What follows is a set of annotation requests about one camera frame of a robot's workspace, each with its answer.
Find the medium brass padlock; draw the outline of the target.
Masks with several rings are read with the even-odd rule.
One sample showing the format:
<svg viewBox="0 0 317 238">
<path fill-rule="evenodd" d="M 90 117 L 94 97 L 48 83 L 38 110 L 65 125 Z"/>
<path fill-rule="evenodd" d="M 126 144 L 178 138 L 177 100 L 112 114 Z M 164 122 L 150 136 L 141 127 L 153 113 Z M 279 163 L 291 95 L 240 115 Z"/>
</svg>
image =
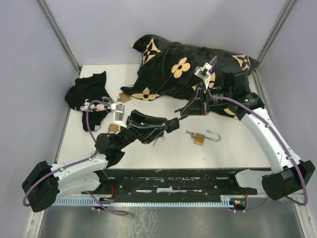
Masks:
<svg viewBox="0 0 317 238">
<path fill-rule="evenodd" d="M 117 133 L 119 131 L 119 125 L 111 123 L 108 127 L 108 132 Z"/>
</svg>

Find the black-headed keys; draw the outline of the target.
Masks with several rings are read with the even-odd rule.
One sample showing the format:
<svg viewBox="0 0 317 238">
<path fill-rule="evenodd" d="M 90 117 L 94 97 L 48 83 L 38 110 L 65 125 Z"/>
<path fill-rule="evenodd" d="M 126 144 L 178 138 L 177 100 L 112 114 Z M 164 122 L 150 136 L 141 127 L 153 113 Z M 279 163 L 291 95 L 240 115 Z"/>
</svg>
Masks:
<svg viewBox="0 0 317 238">
<path fill-rule="evenodd" d="M 159 140 L 159 139 L 164 139 L 164 133 L 162 133 L 161 135 L 159 135 L 155 140 L 154 140 L 154 143 L 153 143 L 153 146 L 155 146 L 155 144 L 157 143 L 157 141 Z"/>
</svg>

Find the black padlock shackle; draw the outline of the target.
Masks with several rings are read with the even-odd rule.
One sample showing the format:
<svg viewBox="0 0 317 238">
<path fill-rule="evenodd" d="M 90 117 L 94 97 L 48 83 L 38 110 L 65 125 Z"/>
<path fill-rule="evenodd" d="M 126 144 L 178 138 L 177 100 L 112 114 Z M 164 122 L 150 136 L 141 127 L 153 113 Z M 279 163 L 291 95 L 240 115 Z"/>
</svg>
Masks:
<svg viewBox="0 0 317 238">
<path fill-rule="evenodd" d="M 179 118 L 173 118 L 173 119 L 167 120 L 165 122 L 166 133 L 171 133 L 175 130 L 178 130 L 179 128 L 180 128 L 180 119 Z"/>
</svg>

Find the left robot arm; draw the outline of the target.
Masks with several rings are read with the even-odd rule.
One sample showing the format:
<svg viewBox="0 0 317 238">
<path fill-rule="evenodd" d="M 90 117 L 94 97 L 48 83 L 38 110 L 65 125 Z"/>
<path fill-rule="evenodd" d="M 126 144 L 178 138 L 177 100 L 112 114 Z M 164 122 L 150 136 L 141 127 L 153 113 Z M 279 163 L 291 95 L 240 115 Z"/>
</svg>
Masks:
<svg viewBox="0 0 317 238">
<path fill-rule="evenodd" d="M 93 152 L 61 164 L 39 162 L 22 183 L 25 193 L 22 204 L 40 212 L 68 195 L 94 190 L 107 192 L 109 180 L 104 169 L 118 164 L 125 154 L 123 149 L 136 140 L 150 144 L 165 132 L 167 124 L 166 118 L 133 110 L 119 132 L 100 133 L 96 137 Z"/>
</svg>

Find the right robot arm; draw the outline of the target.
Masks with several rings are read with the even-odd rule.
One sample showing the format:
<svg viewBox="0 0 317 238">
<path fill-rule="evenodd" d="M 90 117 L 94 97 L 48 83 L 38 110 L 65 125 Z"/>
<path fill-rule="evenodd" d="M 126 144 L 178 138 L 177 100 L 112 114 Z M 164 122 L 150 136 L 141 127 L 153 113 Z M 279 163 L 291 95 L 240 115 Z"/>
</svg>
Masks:
<svg viewBox="0 0 317 238">
<path fill-rule="evenodd" d="M 227 182 L 231 193 L 238 194 L 245 188 L 263 190 L 272 200 L 283 197 L 291 199 L 291 194 L 302 190 L 304 201 L 308 203 L 306 185 L 315 171 L 311 161 L 302 161 L 277 131 L 271 122 L 268 112 L 254 92 L 250 91 L 248 74 L 237 67 L 229 67 L 224 72 L 227 82 L 220 84 L 219 93 L 213 94 L 209 89 L 212 68 L 196 67 L 190 78 L 196 85 L 195 93 L 183 108 L 179 109 L 181 116 L 207 115 L 211 101 L 226 101 L 253 134 L 264 151 L 271 171 L 253 171 L 244 169 L 235 174 Z"/>
</svg>

